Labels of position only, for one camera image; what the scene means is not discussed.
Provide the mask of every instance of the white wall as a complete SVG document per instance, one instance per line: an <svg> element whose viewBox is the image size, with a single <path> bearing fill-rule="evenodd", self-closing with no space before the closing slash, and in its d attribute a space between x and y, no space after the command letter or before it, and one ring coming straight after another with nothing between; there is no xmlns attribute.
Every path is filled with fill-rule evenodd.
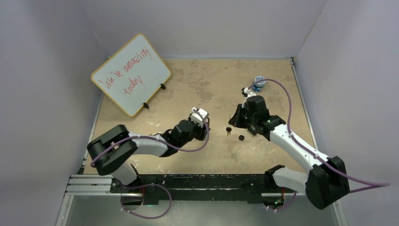
<svg viewBox="0 0 399 226"><path fill-rule="evenodd" d="M163 57L292 57L327 0L80 0L107 54L144 33Z"/></svg>
<svg viewBox="0 0 399 226"><path fill-rule="evenodd" d="M399 225L398 12L397 0L329 0L297 56L320 150L391 182L343 199L351 226Z"/></svg>
<svg viewBox="0 0 399 226"><path fill-rule="evenodd" d="M0 0L0 225L54 225L105 60L78 0Z"/></svg>

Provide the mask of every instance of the red handwritten text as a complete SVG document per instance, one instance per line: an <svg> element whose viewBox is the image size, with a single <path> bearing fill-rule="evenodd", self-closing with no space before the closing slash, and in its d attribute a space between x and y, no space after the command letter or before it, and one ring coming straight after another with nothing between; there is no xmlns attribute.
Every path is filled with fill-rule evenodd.
<svg viewBox="0 0 399 226"><path fill-rule="evenodd" d="M118 77L123 77L123 75L120 73L120 71L115 71L115 72L110 72L111 74L115 74Z"/></svg>
<svg viewBox="0 0 399 226"><path fill-rule="evenodd" d="M148 49L146 49L145 47L143 48L143 50L141 50L140 53L136 53L136 56L134 56L131 60L129 60L126 63L126 66L123 67L123 69L125 69L126 72L128 72L130 69L133 68L133 66L135 64L138 64L141 60L143 60L144 58L146 58L147 56L150 56L151 58L149 58L149 60L152 60L152 55L151 53L148 51Z"/></svg>
<svg viewBox="0 0 399 226"><path fill-rule="evenodd" d="M113 81L115 81L115 80L113 78L107 78L105 80L105 82L102 79L99 79L98 81L101 82L102 84L104 84L108 89L110 89Z"/></svg>
<svg viewBox="0 0 399 226"><path fill-rule="evenodd" d="M133 79L133 80L129 78L129 81L130 84L126 89L123 89L123 93L131 94L135 86L138 85L138 83L142 84L145 90L145 85L143 84L143 81L141 80L140 76L138 76L138 79Z"/></svg>

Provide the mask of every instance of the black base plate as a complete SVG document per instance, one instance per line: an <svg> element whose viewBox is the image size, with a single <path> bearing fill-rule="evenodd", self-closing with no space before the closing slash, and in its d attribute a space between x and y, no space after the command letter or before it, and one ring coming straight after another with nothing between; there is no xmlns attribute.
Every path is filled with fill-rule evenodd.
<svg viewBox="0 0 399 226"><path fill-rule="evenodd" d="M138 185L159 184L168 189L173 200L182 201L247 201L247 203L274 202L277 198L262 197L262 193L281 193L278 186L267 185L264 174L216 174L216 175L160 175L142 174ZM111 193L140 193L140 189L128 190L112 179ZM285 188L286 193L294 191ZM166 192L158 187L146 187L144 205L156 205L168 200Z"/></svg>

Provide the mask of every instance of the beige table surface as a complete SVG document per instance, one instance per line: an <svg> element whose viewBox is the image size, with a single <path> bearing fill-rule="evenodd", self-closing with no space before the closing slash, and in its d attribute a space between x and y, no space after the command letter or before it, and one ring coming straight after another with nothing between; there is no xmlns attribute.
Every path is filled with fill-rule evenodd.
<svg viewBox="0 0 399 226"><path fill-rule="evenodd" d="M302 168L280 147L263 136L252 136L244 129L232 128L227 136L229 115L233 116L238 103L244 101L241 89L253 82L257 75L280 81L289 91L293 102L292 130L313 145L301 98L289 60L165 60L172 71L166 90L160 89L134 117L127 116L107 96L104 96L93 139L118 124L128 130L148 135L173 128L187 119L192 107L203 108L210 114L210 138L207 146L195 153L178 152L167 158L151 155L132 155L132 163L141 174L245 174L264 173L282 164L292 170ZM284 120L288 116L288 99L284 91L272 82L261 93L270 114ZM238 136L244 132L245 140ZM201 145L192 141L184 146L193 149ZM90 167L85 174L96 174Z"/></svg>

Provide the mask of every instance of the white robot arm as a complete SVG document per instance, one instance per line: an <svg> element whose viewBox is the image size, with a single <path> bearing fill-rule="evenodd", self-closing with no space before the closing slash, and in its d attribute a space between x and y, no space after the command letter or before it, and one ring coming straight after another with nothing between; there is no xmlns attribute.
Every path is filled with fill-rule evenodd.
<svg viewBox="0 0 399 226"><path fill-rule="evenodd" d="M291 136L295 136L303 146L312 150L315 156L342 173L346 173L345 164L339 157L330 158L310 146L293 131L288 131L285 121L276 115L269 114L262 96L256 95L248 88L243 88L242 94L246 99L243 104L238 104L236 113L229 120L229 124L237 128L255 128L258 134L287 152L305 171L301 173L281 165L276 166L267 171L271 174L270 180L275 185L306 194L311 203L319 209L325 208L349 193L347 178L331 171L320 160L294 142Z"/></svg>
<svg viewBox="0 0 399 226"><path fill-rule="evenodd" d="M133 154L171 156L193 139L204 140L209 131L209 114L204 109L192 108L187 120L181 120L173 129L152 136L132 133L118 125L87 145L93 161L91 166L100 176L112 175L122 184L140 184L140 176L126 160Z"/></svg>

